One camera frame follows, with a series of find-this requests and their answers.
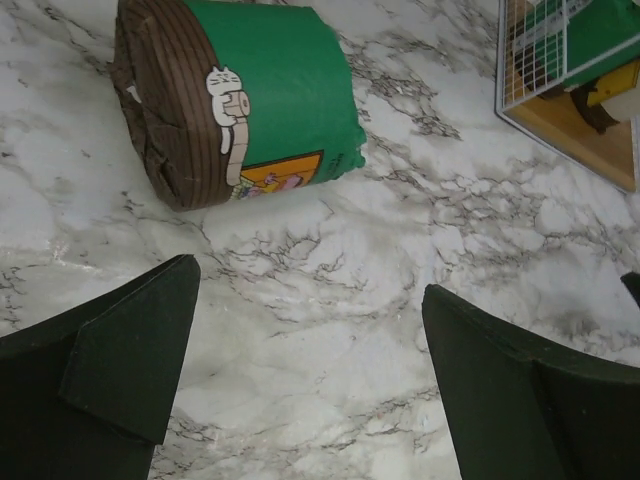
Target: green cylindrical package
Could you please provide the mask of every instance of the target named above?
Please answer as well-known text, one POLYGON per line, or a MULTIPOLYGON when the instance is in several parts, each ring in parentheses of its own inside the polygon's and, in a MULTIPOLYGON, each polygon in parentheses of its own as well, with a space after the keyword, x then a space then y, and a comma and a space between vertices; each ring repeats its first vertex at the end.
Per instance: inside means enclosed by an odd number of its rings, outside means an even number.
POLYGON ((175 209, 364 165, 351 71, 311 8, 120 0, 112 78, 152 184, 175 209))

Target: dark green object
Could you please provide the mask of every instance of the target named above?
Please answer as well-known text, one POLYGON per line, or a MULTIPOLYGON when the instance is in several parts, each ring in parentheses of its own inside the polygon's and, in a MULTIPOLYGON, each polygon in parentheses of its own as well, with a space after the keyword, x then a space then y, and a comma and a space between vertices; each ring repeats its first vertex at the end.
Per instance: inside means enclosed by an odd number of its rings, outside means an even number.
POLYGON ((179 256, 0 338, 0 472, 16 480, 146 480, 164 441, 200 269, 179 256))
POLYGON ((630 272, 623 275, 620 280, 622 280, 622 283, 624 283, 624 286, 627 287, 636 304, 640 307, 640 275, 630 272))
POLYGON ((464 480, 640 474, 640 369, 546 340, 427 287, 424 326, 464 480))

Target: white marble surface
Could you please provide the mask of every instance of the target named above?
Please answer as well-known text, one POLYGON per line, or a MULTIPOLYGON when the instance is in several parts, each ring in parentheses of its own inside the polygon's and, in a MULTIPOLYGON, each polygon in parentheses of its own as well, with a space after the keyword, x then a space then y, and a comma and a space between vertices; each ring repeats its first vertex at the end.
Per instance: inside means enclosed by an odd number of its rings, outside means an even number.
POLYGON ((0 0, 0 334, 194 253, 203 282, 157 480, 453 480, 419 315, 437 282, 640 365, 640 197, 493 114, 496 0, 306 0, 343 36, 368 165, 175 214, 105 63, 115 0, 0 0))

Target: cartoon cat illustration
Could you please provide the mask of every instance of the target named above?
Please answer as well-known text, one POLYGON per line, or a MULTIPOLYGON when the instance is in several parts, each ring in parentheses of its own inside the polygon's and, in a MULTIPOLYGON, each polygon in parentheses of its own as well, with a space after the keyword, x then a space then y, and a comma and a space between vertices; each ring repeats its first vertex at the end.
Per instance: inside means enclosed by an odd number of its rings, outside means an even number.
POLYGON ((222 131, 220 153, 229 153, 227 183, 231 186, 240 183, 242 162, 249 146, 249 126, 247 117, 250 112, 249 97, 242 90, 240 76, 224 67, 213 67, 207 75, 207 91, 211 95, 211 108, 216 123, 222 131))

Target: wire cage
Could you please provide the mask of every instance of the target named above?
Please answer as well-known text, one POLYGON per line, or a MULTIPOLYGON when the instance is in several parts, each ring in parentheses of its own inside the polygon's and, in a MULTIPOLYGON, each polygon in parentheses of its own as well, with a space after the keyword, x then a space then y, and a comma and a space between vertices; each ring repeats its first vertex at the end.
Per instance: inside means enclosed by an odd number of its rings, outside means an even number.
POLYGON ((498 115, 628 191, 637 184, 639 122, 600 126, 591 121, 593 108, 581 108, 580 95, 622 65, 637 60, 640 69, 638 3, 500 0, 499 18, 498 115))

